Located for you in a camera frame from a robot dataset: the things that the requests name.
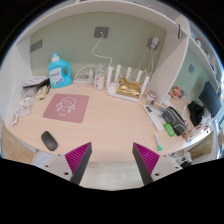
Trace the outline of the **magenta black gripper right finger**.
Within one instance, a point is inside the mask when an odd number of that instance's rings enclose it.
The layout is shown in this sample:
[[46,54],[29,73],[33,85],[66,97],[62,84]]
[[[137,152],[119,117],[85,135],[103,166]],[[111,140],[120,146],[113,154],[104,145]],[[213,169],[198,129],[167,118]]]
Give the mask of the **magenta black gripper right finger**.
[[148,185],[152,183],[153,179],[151,174],[160,156],[154,151],[138,143],[133,143],[132,153],[137,163],[143,184]]

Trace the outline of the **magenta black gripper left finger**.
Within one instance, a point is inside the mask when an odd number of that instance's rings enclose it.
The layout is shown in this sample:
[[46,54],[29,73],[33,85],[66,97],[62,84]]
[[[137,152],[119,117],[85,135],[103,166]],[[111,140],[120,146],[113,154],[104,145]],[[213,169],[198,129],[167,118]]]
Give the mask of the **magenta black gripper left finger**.
[[65,154],[65,159],[72,171],[72,183],[80,184],[91,154],[92,144],[90,142]]

